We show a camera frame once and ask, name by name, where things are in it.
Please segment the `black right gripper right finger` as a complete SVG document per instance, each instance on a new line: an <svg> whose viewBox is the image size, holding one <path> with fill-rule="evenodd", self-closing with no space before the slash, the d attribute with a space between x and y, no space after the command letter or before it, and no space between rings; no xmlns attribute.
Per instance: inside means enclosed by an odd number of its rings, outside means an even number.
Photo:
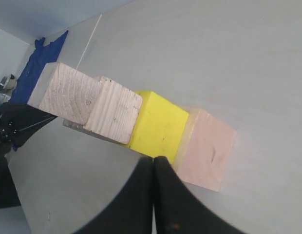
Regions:
<svg viewBox="0 0 302 234"><path fill-rule="evenodd" d="M158 234L241 234L203 205L164 156L153 161L153 204Z"/></svg>

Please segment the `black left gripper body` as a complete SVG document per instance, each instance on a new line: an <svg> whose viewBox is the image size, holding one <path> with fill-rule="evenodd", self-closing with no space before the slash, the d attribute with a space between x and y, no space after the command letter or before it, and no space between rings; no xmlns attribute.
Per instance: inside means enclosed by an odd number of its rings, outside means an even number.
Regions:
<svg viewBox="0 0 302 234"><path fill-rule="evenodd" d="M0 106L0 209L20 206L5 155L16 150L56 116L27 104L6 102Z"/></svg>

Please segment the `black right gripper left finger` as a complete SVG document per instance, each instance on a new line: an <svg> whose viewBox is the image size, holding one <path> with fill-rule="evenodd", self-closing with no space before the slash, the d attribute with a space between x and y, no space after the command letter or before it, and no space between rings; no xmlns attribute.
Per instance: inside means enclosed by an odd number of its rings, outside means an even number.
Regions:
<svg viewBox="0 0 302 234"><path fill-rule="evenodd" d="M152 233L153 159L143 156L128 181L103 211L76 231L77 234Z"/></svg>

